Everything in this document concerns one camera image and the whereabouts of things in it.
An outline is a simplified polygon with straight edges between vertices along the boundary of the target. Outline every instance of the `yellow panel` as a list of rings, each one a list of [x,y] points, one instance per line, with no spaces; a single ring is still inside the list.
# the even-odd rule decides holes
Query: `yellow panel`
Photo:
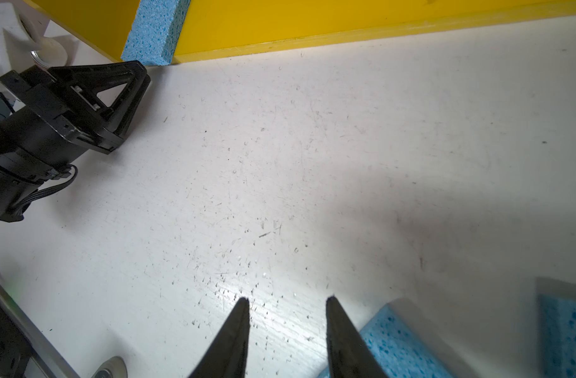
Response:
[[[32,0],[119,60],[138,0]],[[576,14],[576,0],[192,0],[174,62]]]

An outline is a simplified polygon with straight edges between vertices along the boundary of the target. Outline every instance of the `white table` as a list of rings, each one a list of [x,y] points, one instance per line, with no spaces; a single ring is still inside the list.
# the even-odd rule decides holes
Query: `white table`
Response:
[[[0,223],[80,375],[186,377],[247,296],[248,376],[315,377],[332,294],[357,327],[407,298],[457,374],[538,374],[537,278],[576,283],[576,17],[149,73],[126,143]]]

